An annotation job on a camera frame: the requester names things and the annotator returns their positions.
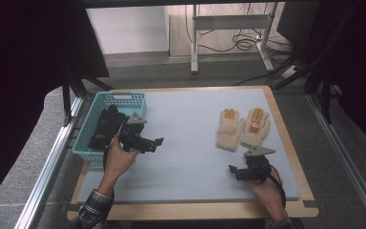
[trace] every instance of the metal frame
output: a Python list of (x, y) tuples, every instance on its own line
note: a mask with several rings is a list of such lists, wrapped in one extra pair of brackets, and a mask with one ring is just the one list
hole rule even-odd
[(269, 14), (197, 16), (197, 5), (193, 5), (192, 73), (198, 73), (197, 31), (264, 29), (263, 37), (256, 43), (267, 72), (275, 69), (266, 53), (266, 43), (275, 19), (277, 2)]
[[(84, 99), (78, 97), (73, 101), (73, 104), (71, 106), (72, 116), (79, 115), (83, 102)], [(40, 206), (41, 199), (46, 193), (46, 188), (49, 185), (52, 174), (55, 171), (59, 157), (66, 147), (66, 143), (71, 134), (74, 122), (75, 118), (72, 118), (71, 122), (67, 126), (62, 127), (59, 131), (58, 137), (51, 148), (49, 157), (47, 158), (46, 163), (44, 164), (44, 167), (40, 173), (40, 176), (38, 177), (31, 191), (29, 199), (26, 202), (25, 207), (23, 208), (22, 214), (20, 215), (16, 225), (14, 226), (15, 229), (27, 229), (31, 226), (31, 223), (34, 220), (34, 217)]]
[(310, 94), (307, 94), (306, 96), (314, 109), (315, 115), (322, 126), (323, 131), (331, 141), (340, 163), (343, 165), (343, 168), (349, 176), (350, 181), (355, 186), (356, 192), (366, 207), (366, 182), (364, 181), (364, 178), (361, 176), (357, 167), (353, 163), (353, 160), (350, 158), (346, 147), (341, 142), (333, 126), (326, 121), (325, 117), (320, 112), (320, 105), (317, 101), (317, 98)]

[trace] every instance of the sleeve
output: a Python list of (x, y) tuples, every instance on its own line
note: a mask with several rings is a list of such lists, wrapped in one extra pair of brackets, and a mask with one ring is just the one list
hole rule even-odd
[(272, 229), (304, 229), (304, 226), (299, 219), (286, 218), (282, 221), (272, 222)]
[(97, 190), (91, 191), (85, 206), (79, 210), (79, 218), (84, 227), (93, 225), (93, 229), (105, 228), (107, 214), (112, 208), (113, 197), (106, 197)]

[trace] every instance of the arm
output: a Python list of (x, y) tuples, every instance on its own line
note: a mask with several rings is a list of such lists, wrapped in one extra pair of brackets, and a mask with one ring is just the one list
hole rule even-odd
[[(272, 169), (271, 175), (279, 182), (282, 183), (276, 169)], [(269, 178), (264, 183), (256, 184), (252, 181), (246, 181), (246, 184), (252, 189), (254, 196), (259, 202), (266, 208), (267, 212), (272, 218), (272, 228), (282, 229), (296, 229), (303, 228), (300, 221), (294, 221), (288, 217), (286, 210), (284, 209), (281, 201), (281, 195), (278, 192), (277, 186)]]
[(105, 228), (106, 217), (112, 208), (113, 188), (117, 180), (132, 165), (139, 151), (125, 152), (114, 137), (109, 146), (106, 171), (97, 189), (93, 190), (85, 205), (79, 210), (79, 217), (71, 223), (71, 228)]

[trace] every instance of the work glove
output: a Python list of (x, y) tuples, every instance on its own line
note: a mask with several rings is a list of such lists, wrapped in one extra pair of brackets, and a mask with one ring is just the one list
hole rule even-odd
[(220, 114), (218, 137), (216, 146), (225, 150), (235, 151), (237, 142), (242, 134), (245, 119), (239, 119), (239, 112), (234, 109), (225, 109)]
[(267, 118), (268, 115), (269, 113), (264, 112), (260, 108), (249, 111), (241, 140), (243, 146), (251, 148), (261, 145), (270, 128), (270, 120)]

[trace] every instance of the teal plastic basket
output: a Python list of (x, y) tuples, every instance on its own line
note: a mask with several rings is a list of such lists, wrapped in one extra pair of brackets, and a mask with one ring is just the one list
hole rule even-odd
[(89, 109), (88, 115), (82, 128), (72, 146), (72, 152), (80, 155), (85, 160), (103, 160), (103, 151), (89, 148), (91, 137), (96, 130), (97, 121), (103, 109), (108, 109), (111, 105), (116, 105), (118, 112), (125, 115), (139, 113), (145, 118), (147, 105), (145, 94), (143, 93), (98, 93)]

